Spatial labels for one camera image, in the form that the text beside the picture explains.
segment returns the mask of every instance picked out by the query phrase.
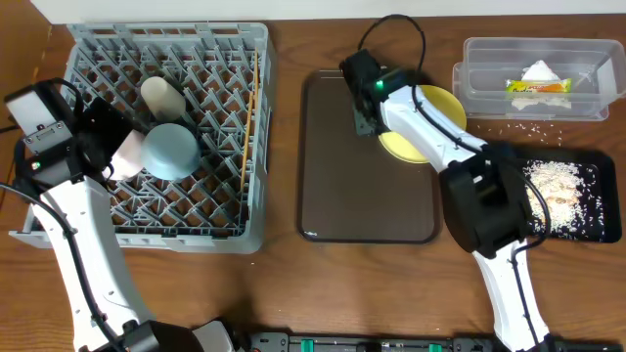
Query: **white cup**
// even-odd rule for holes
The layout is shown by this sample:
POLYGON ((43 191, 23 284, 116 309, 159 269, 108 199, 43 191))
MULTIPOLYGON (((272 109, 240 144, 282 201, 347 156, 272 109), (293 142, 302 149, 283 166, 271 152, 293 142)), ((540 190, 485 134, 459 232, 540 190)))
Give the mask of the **white cup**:
POLYGON ((130 131, 111 159, 113 175, 108 168, 103 171, 102 175, 114 181, 126 180, 137 175, 144 168, 141 160, 144 138, 140 132, 130 131))
POLYGON ((185 98, 161 77, 146 79, 141 97, 158 121, 171 122, 185 113, 185 98))

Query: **plastic container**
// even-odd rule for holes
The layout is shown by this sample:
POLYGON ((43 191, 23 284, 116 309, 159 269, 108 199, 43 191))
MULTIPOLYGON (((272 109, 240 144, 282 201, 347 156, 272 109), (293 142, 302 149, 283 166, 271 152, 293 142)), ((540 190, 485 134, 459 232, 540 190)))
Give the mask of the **plastic container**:
POLYGON ((470 118, 598 121, 608 105, 626 95, 626 55, 615 40, 470 38, 464 61, 454 66, 453 92, 470 118), (560 79, 571 78, 569 94, 506 93, 508 79, 543 60, 560 79), (538 104, 518 110, 512 99, 564 98, 571 108, 538 104))
MULTIPOLYGON (((276 93, 276 61, 261 23, 71 24, 76 45, 65 80, 88 105, 101 96, 148 133, 157 126, 140 87, 152 76, 167 80, 187 101, 182 116, 201 146, 201 170, 181 182, 146 171, 111 186, 111 215, 122 247, 252 253, 263 243, 267 143, 276 93), (242 165, 245 96, 252 93, 254 50, 259 57, 260 104, 252 115, 252 148, 242 165), (240 190, 242 167, 246 182, 240 190)), ((70 106, 74 96, 62 90, 70 106)), ((29 210, 23 229, 10 235, 51 247, 29 210)))

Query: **light blue cup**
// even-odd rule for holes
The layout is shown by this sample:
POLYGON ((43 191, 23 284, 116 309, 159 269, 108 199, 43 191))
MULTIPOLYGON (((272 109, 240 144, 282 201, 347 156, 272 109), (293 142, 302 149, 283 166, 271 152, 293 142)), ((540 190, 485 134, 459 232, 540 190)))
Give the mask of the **light blue cup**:
POLYGON ((153 128, 141 149, 146 170, 161 180, 177 181, 200 167, 198 141, 187 128, 165 123, 153 128))

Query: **wooden table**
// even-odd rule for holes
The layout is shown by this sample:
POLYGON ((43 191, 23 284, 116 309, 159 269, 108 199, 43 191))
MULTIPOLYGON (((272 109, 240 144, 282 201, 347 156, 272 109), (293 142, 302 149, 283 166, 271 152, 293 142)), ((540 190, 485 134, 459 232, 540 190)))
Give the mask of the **wooden table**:
MULTIPOLYGON (((185 254, 126 249, 146 303, 163 321, 197 326, 225 317, 236 326, 298 332, 450 336, 493 331, 493 312, 478 267, 447 230, 427 245, 306 242, 295 228, 300 92, 304 78, 336 67, 372 21, 270 22, 278 52, 278 103, 271 127, 266 240, 252 255, 185 254)), ((617 39, 626 44, 626 16, 420 19, 428 39, 424 70, 450 89, 452 66, 472 36, 617 39)), ((55 26, 39 78, 63 75, 73 41, 55 26)), ((390 22, 366 43, 382 62, 414 65, 418 35, 390 22)), ((479 137, 596 148, 613 157, 626 204, 626 103, 605 122, 539 123, 546 136, 469 122, 479 137)), ((12 148, 18 136, 3 136, 12 148)), ((0 166, 7 175, 9 164, 0 166)), ((0 232, 22 225, 25 205, 7 195, 0 232)), ((538 305, 551 331, 567 338, 626 343, 626 242, 548 241, 532 250, 538 305)), ((72 323, 52 250, 0 236, 0 350, 69 350, 72 323)))

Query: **black tray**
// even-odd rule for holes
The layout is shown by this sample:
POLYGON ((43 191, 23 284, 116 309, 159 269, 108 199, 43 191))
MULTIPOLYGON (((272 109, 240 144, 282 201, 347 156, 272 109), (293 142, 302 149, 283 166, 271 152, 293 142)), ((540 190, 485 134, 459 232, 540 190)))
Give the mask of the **black tray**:
POLYGON ((298 231, 314 242, 426 243, 441 231, 436 173, 359 137, 341 72, 305 82, 300 126, 298 231))
POLYGON ((551 237, 608 243, 621 239, 615 165, 608 155, 597 151, 562 148, 515 147, 514 151, 522 167, 529 165, 533 160, 574 163, 578 167, 579 176, 589 185, 589 191, 578 189, 583 194, 581 206, 587 207, 585 223, 578 223, 576 233, 560 234, 552 231, 551 237), (597 198, 602 200, 600 207, 596 206, 597 198))

